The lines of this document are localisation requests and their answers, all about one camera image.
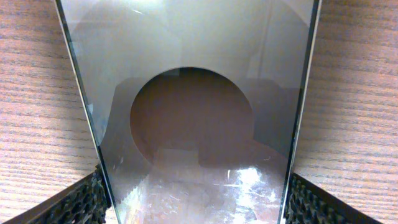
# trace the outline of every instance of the brown striped surface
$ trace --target brown striped surface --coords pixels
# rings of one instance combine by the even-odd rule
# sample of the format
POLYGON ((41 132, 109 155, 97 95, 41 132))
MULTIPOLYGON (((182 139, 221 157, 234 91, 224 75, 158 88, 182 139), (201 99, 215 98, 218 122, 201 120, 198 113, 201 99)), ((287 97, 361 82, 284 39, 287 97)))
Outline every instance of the brown striped surface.
MULTIPOLYGON (((0 0, 0 23, 3 222, 98 161, 54 3, 0 0)), ((323 1, 295 171, 398 222, 398 1, 323 1)))

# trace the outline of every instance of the glass panel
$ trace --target glass panel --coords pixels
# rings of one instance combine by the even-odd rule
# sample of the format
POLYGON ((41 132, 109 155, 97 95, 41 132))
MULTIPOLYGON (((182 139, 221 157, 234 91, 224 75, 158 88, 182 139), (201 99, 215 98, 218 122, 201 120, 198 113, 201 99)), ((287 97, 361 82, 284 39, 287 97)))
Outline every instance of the glass panel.
POLYGON ((317 3, 57 6, 121 223, 278 222, 317 3))

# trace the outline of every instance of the wooden table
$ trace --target wooden table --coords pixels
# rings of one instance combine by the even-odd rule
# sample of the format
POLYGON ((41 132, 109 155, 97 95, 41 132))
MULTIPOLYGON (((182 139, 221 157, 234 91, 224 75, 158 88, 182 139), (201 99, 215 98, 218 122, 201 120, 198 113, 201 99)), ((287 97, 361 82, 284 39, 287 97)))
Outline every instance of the wooden table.
MULTIPOLYGON (((0 2, 3 222, 98 161, 54 3, 0 2)), ((295 171, 397 223, 398 1, 324 1, 304 111, 295 171)))

